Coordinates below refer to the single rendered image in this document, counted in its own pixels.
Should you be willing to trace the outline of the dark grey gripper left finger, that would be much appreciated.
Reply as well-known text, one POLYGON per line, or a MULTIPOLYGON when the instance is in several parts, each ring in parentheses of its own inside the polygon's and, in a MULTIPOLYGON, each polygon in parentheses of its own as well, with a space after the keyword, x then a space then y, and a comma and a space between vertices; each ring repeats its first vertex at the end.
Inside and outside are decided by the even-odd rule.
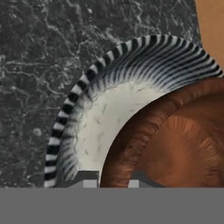
POLYGON ((74 179, 66 183, 67 187, 97 188, 99 186, 98 171, 79 171, 74 179))

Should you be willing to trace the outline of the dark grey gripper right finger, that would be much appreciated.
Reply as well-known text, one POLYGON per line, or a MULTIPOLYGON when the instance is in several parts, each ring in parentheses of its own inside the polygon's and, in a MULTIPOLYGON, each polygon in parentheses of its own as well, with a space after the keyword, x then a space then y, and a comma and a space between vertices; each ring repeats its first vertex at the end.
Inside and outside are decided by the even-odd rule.
POLYGON ((144 171, 134 171, 131 180, 137 180, 139 187, 163 187, 163 185, 149 178, 144 171))

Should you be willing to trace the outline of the brown wooden bowl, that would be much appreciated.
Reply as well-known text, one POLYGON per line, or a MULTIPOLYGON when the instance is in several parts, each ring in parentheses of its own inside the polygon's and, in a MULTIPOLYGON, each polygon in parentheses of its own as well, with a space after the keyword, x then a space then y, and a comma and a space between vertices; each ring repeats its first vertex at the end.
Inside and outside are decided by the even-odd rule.
POLYGON ((165 187, 224 188, 224 78, 165 94, 125 123, 100 186, 124 188, 134 172, 165 187))

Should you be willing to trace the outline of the black and white striped bowl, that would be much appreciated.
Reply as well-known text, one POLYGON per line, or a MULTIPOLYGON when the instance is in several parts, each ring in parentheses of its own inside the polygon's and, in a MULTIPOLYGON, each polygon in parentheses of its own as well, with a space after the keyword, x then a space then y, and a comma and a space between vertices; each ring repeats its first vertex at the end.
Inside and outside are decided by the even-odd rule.
POLYGON ((122 126, 157 98, 224 70, 203 48, 172 35, 147 35, 115 46, 76 81, 46 147, 44 186, 69 186, 102 175, 122 126))

